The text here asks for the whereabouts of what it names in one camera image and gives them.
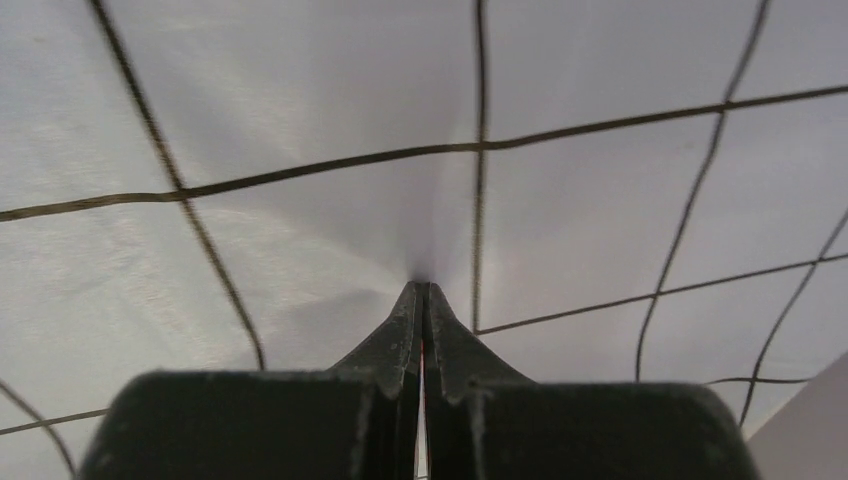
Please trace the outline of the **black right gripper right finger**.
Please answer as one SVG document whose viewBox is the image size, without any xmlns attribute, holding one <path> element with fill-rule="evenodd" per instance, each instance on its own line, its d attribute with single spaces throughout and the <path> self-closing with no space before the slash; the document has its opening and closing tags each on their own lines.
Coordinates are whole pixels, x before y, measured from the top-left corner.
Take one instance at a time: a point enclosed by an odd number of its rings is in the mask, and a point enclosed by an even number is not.
<svg viewBox="0 0 848 480">
<path fill-rule="evenodd" d="M 434 479 L 756 479 L 729 408 L 688 383 L 539 383 L 424 287 L 423 380 Z"/>
</svg>

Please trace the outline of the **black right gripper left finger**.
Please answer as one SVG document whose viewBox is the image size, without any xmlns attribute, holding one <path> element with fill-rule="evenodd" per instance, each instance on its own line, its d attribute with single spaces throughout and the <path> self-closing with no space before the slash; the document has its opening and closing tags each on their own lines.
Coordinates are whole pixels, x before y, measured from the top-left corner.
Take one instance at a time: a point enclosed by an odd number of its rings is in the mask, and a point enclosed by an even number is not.
<svg viewBox="0 0 848 480">
<path fill-rule="evenodd" d="M 112 401 L 81 479 L 411 479 L 422 287 L 318 371 L 151 371 Z"/>
</svg>

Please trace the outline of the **white checked tablecloth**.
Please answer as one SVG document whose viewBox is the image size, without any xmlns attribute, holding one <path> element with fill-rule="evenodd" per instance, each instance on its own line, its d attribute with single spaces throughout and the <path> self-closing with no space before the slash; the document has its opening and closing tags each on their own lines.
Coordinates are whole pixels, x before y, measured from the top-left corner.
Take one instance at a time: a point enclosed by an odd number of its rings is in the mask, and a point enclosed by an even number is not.
<svg viewBox="0 0 848 480">
<path fill-rule="evenodd" d="M 843 1 L 5 1 L 1 475 L 150 370 L 320 370 L 411 281 L 534 380 L 847 362 Z"/>
</svg>

